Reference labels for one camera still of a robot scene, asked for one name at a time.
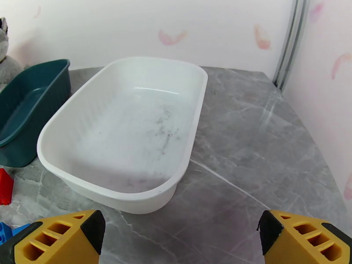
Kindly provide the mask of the red lego brick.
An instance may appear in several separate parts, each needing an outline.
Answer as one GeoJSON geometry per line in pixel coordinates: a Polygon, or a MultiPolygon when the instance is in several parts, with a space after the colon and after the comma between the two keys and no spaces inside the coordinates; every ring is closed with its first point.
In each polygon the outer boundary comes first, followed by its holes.
{"type": "Polygon", "coordinates": [[[14,180],[5,171],[0,168],[0,205],[9,205],[12,200],[14,180]]]}

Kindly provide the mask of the blue lego brick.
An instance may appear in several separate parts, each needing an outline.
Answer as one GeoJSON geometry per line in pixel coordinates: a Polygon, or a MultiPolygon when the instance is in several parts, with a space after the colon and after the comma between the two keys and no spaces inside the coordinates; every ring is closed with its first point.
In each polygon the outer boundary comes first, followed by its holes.
{"type": "Polygon", "coordinates": [[[30,224],[25,224],[23,226],[12,229],[10,226],[6,225],[4,222],[0,222],[0,246],[3,245],[7,240],[17,235],[19,232],[27,228],[30,224]]]}

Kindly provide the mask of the teal plastic container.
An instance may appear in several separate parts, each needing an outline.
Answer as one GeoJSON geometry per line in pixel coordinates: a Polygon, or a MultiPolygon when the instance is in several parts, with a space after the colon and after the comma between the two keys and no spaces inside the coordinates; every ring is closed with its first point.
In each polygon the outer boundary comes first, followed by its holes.
{"type": "Polygon", "coordinates": [[[0,92],[0,165],[20,168],[37,156],[42,128],[70,96],[70,61],[22,71],[0,92]]]}

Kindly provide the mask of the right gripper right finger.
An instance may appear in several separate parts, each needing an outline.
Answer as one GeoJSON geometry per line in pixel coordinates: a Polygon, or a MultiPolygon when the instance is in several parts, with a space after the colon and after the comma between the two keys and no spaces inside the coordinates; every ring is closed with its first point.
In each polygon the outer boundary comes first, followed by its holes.
{"type": "Polygon", "coordinates": [[[257,230],[265,264],[352,264],[352,238],[326,220],[265,210],[257,230]]]}

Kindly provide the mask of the white plastic container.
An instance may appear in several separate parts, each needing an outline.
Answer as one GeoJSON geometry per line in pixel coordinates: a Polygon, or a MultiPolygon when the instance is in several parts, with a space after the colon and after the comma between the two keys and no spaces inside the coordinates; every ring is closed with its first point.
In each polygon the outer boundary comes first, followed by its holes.
{"type": "Polygon", "coordinates": [[[191,63],[116,60],[43,127],[42,165],[77,193],[131,214],[165,206],[190,162],[208,82],[191,63]]]}

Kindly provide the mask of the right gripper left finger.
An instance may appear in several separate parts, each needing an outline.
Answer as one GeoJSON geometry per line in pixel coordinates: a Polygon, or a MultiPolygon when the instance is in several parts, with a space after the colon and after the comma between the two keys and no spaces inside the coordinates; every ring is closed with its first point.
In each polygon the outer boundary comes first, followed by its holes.
{"type": "Polygon", "coordinates": [[[0,264],[99,264],[105,229],[100,210],[38,219],[0,246],[0,264]]]}

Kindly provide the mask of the husky plush toy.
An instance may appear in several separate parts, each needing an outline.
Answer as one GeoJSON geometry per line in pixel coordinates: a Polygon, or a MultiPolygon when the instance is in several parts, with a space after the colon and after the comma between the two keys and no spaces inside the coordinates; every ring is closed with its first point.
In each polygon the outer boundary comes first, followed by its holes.
{"type": "Polygon", "coordinates": [[[0,92],[23,71],[21,65],[7,55],[9,47],[8,26],[5,17],[0,18],[0,92]]]}

